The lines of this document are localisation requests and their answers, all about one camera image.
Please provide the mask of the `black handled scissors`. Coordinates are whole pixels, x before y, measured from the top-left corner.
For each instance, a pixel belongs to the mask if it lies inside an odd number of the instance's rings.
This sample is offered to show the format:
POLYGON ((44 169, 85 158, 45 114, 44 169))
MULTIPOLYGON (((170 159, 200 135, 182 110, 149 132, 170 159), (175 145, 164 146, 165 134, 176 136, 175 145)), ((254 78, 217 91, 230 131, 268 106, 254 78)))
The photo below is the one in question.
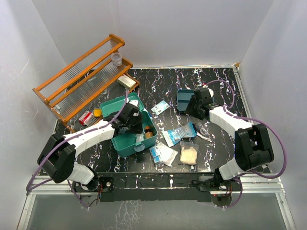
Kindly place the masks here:
POLYGON ((198 136, 205 136, 206 130, 200 125, 193 125, 198 136))

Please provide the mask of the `white plastic bottle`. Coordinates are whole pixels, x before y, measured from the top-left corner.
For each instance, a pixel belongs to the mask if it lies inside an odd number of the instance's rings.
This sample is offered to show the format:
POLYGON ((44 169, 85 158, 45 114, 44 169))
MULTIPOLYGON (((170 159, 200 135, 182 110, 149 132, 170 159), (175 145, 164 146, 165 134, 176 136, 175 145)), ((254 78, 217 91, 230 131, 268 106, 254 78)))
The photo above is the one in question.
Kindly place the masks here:
POLYGON ((144 141, 144 134, 136 134, 136 144, 144 141))

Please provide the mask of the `brown medicine bottle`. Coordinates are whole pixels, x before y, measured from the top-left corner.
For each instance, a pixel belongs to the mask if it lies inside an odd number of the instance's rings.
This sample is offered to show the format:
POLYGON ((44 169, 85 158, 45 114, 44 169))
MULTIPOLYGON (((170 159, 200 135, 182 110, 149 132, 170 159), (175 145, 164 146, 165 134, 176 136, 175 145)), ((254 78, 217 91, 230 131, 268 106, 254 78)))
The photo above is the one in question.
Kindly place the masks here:
POLYGON ((144 128, 144 137, 145 139, 149 139, 154 136, 154 132, 150 126, 146 126, 144 128))

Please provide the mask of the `blue cotton swab bag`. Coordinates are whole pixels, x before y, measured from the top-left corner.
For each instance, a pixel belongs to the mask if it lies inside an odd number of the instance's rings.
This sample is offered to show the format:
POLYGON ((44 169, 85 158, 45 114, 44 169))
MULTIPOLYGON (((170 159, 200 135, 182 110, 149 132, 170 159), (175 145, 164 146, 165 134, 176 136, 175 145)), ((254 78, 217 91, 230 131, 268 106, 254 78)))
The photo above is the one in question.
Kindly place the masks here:
POLYGON ((162 135, 168 147, 172 147, 179 143, 183 138, 194 138, 197 134, 193 127, 193 124, 189 122, 186 125, 177 129, 163 131, 162 135))

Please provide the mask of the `clear bag of gauze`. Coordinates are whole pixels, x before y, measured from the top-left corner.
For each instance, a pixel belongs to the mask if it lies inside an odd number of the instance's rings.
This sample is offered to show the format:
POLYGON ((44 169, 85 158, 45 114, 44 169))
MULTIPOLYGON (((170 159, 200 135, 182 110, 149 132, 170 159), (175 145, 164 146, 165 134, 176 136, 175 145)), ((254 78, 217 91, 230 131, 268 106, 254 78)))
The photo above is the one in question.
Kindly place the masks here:
POLYGON ((156 166, 166 165, 172 167, 172 163, 178 152, 162 142, 149 148, 150 154, 156 166))

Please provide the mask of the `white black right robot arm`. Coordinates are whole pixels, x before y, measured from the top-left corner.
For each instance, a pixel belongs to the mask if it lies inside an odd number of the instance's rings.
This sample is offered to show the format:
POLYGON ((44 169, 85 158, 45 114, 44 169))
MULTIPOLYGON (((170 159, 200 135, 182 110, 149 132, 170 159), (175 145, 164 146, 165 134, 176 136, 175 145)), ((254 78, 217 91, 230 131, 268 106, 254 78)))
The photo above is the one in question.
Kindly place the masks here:
POLYGON ((213 178, 194 181, 194 184, 225 190, 239 175, 274 160, 266 126, 236 118, 225 106, 213 101, 208 88, 194 91, 185 113, 200 120, 208 119, 231 135, 235 142, 233 159, 216 168, 213 178))

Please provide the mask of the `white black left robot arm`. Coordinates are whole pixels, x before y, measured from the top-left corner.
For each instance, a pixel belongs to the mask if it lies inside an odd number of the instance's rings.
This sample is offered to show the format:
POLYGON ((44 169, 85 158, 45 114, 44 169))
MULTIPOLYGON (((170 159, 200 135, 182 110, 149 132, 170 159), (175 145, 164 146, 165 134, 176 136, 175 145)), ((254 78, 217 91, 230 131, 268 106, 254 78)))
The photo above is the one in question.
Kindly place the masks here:
POLYGON ((69 135, 53 134, 38 157, 37 163, 53 182, 65 180, 82 184, 88 191, 98 188, 99 175, 75 158, 92 146, 125 133, 142 133, 142 114, 137 105, 126 103, 97 124, 69 135))

